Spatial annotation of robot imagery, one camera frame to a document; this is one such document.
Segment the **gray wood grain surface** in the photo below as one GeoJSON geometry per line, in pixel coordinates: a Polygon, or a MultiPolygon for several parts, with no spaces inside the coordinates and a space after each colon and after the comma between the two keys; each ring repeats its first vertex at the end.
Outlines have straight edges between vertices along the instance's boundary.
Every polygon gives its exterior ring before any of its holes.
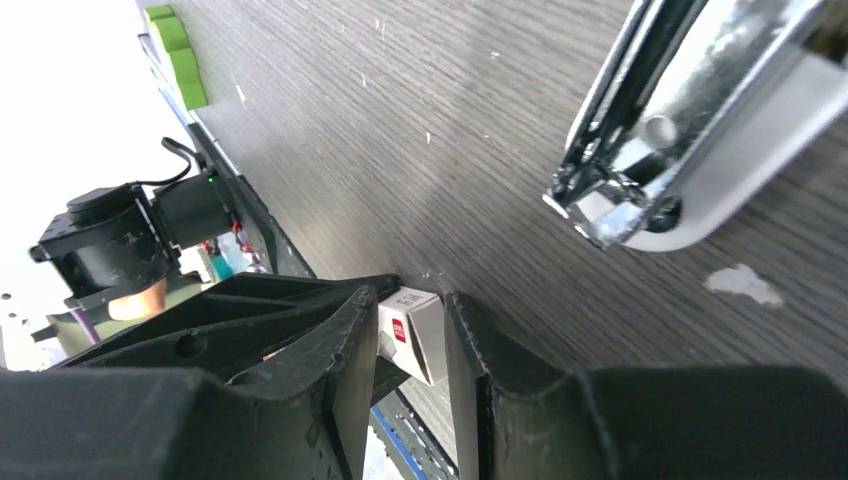
{"type": "MultiPolygon", "coordinates": [[[[318,276],[465,291],[560,367],[792,362],[848,385],[844,120],[707,241],[600,252],[540,194],[629,2],[171,3],[201,117],[318,276]],[[738,264],[779,304],[706,288],[738,264]]],[[[446,387],[404,392],[452,448],[446,387]]]]}

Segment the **box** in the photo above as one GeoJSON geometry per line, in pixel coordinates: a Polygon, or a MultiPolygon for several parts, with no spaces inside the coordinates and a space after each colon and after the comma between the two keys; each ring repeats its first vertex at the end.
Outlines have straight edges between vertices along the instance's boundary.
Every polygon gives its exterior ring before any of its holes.
{"type": "Polygon", "coordinates": [[[445,312],[435,293],[401,289],[380,302],[379,354],[433,386],[447,376],[445,312]]]}

